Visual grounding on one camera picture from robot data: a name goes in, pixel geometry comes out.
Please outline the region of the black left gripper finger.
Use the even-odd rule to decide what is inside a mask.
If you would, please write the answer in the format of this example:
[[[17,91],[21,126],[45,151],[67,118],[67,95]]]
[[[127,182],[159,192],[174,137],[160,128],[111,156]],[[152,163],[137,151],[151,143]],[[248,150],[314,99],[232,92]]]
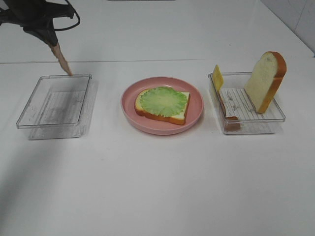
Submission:
[[[58,38],[54,30],[32,29],[30,27],[23,27],[23,31],[40,39],[50,47],[55,47],[58,44]]]

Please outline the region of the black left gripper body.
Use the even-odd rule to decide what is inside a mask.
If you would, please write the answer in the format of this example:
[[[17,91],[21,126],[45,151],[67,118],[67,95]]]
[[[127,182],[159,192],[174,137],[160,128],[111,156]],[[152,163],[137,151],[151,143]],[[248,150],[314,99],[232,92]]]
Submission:
[[[11,23],[21,27],[40,30],[55,30],[54,19],[73,18],[75,9],[66,4],[46,0],[6,0],[8,9],[0,10],[0,23]]]

